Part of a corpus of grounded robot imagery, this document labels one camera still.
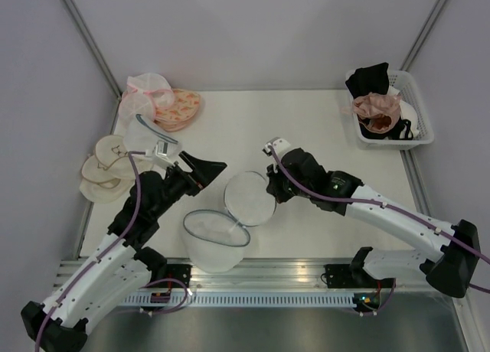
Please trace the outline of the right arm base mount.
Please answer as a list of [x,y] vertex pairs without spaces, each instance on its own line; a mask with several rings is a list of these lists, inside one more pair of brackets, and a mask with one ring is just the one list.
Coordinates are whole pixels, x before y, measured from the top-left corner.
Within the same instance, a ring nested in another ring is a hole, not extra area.
[[369,281],[354,276],[348,264],[325,264],[320,279],[329,289],[337,288],[370,288]]

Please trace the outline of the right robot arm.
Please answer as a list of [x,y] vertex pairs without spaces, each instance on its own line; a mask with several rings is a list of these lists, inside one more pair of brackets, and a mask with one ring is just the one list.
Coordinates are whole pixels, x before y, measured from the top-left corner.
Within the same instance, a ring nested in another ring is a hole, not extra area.
[[408,244],[409,250],[365,246],[350,263],[351,281],[366,287],[374,280],[409,279],[426,282],[438,292],[463,298],[480,260],[476,226],[467,220],[450,223],[400,207],[344,171],[326,171],[301,148],[278,139],[263,152],[274,161],[266,169],[267,193],[279,204],[304,197],[320,210],[350,217],[383,230]]

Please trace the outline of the pink satin bra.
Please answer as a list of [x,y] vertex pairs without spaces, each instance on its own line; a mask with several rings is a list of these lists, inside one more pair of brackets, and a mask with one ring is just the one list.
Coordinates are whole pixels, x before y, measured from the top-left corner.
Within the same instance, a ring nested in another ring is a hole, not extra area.
[[399,96],[369,93],[355,98],[350,106],[341,108],[341,111],[356,116],[369,132],[384,134],[392,130],[400,119],[400,101]]

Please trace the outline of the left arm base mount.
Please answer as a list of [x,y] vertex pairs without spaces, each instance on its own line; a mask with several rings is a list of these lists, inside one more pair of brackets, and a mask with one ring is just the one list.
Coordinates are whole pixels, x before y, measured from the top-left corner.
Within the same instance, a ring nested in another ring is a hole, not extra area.
[[149,288],[184,288],[191,281],[192,266],[189,264],[167,264],[152,272]]

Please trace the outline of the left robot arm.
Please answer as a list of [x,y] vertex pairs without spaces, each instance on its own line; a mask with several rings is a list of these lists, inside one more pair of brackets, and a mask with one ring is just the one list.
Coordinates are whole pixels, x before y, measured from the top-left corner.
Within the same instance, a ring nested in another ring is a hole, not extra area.
[[187,152],[190,168],[171,163],[164,175],[134,173],[135,184],[96,250],[51,296],[30,301],[21,318],[36,351],[80,351],[96,326],[133,292],[158,288],[167,279],[167,260],[146,243],[158,220],[183,196],[194,197],[227,167]]

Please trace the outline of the white mesh bag blue zipper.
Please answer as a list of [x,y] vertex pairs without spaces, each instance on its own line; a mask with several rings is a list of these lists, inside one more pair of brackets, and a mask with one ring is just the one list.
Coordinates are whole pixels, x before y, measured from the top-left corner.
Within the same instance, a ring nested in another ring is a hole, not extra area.
[[201,271],[231,270],[244,258],[250,228],[267,223],[276,211],[267,179],[256,171],[234,175],[223,193],[224,210],[200,209],[185,215],[181,238],[188,258]]

